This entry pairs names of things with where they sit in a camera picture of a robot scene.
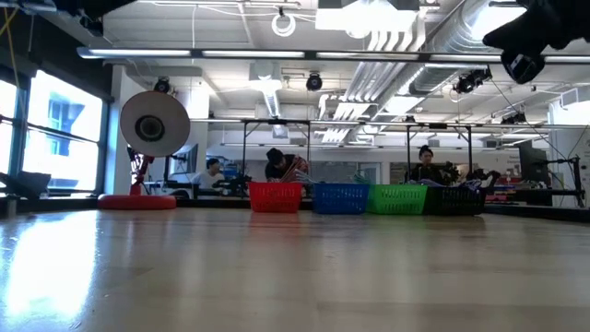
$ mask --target monitor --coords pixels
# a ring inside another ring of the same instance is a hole
[[[543,182],[551,186],[549,168],[547,167],[547,152],[531,145],[518,146],[520,154],[520,169],[523,181]]]

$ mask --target woman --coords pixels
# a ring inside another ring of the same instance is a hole
[[[410,180],[431,180],[437,184],[444,184],[443,175],[441,169],[432,164],[432,158],[434,153],[429,146],[423,146],[420,148],[419,158],[421,164],[417,165],[412,173],[410,174]]]

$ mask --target camera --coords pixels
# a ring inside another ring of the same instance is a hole
[[[305,84],[305,87],[307,88],[307,90],[309,91],[317,91],[319,89],[322,89],[322,78],[320,77],[319,73],[311,73],[310,77],[307,79],[307,84]]]
[[[487,69],[472,70],[459,77],[459,81],[453,86],[453,90],[458,94],[471,93],[474,89],[482,86],[483,82],[492,78],[489,67]]]
[[[590,1],[516,0],[526,8],[519,18],[488,33],[483,43],[502,50],[501,62],[518,84],[533,80],[545,67],[547,46],[564,49],[571,41],[590,42]]]

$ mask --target man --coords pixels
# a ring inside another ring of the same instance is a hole
[[[268,163],[265,168],[265,175],[269,182],[295,182],[294,170],[308,171],[305,159],[292,154],[283,154],[276,148],[271,148],[266,153],[266,157]]]
[[[219,160],[211,158],[206,161],[206,171],[200,172],[192,179],[191,183],[198,184],[199,189],[215,189],[214,184],[224,181],[225,177],[219,171]]]

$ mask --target green basket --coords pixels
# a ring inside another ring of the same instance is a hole
[[[428,186],[374,184],[369,190],[367,211],[386,215],[419,215],[424,209]]]

